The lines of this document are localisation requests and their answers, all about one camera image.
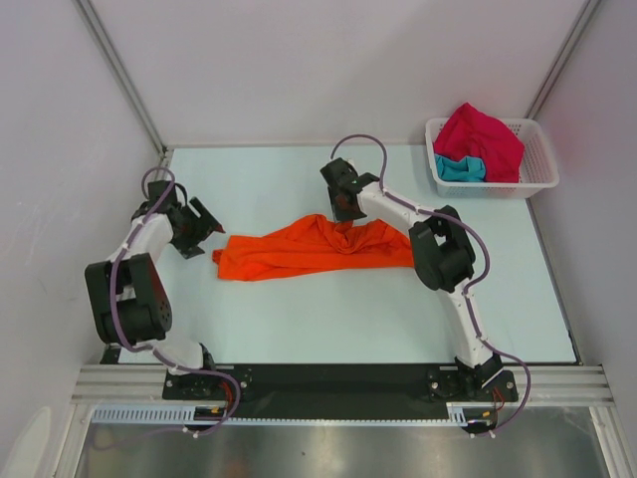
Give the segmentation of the orange t shirt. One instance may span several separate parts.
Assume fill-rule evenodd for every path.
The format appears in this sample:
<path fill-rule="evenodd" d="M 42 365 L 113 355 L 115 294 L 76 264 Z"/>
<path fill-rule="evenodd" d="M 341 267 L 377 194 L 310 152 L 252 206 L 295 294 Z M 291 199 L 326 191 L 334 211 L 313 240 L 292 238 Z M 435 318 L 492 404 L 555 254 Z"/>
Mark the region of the orange t shirt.
<path fill-rule="evenodd" d="M 336 223 L 321 214 L 261 237 L 233 235 L 211 258 L 219 279 L 240 282 L 414 265 L 408 238 L 386 222 Z"/>

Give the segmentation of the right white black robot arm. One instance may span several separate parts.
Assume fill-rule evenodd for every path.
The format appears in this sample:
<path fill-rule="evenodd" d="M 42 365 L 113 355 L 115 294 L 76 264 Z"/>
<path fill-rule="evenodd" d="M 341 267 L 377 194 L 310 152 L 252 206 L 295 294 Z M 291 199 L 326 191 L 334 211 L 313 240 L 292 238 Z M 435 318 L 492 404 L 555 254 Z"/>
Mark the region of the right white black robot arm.
<path fill-rule="evenodd" d="M 486 345 L 474 296 L 468 291 L 476 254 L 456 209 L 426 211 L 383 188 L 379 177 L 357 173 L 342 158 L 331 160 L 320 174 L 336 221 L 380 219 L 408 237 L 418 279 L 438 293 L 449 310 L 459 387 L 471 399 L 484 398 L 494 389 L 503 365 L 501 356 Z"/>

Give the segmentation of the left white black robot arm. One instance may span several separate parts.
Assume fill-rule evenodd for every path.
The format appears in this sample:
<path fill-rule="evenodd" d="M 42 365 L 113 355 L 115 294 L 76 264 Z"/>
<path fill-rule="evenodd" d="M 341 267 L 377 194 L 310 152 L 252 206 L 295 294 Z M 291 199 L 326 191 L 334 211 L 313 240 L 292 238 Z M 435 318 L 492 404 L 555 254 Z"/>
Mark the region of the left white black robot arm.
<path fill-rule="evenodd" d="M 109 346 L 162 356 L 168 400 L 231 396 L 227 381 L 201 343 L 172 335 L 172 308 L 156 262 L 171 246 L 185 260 L 204 253 L 200 244 L 222 224 L 185 187 L 166 179 L 145 186 L 128 235 L 107 259 L 90 264 L 85 280 L 97 333 Z"/>

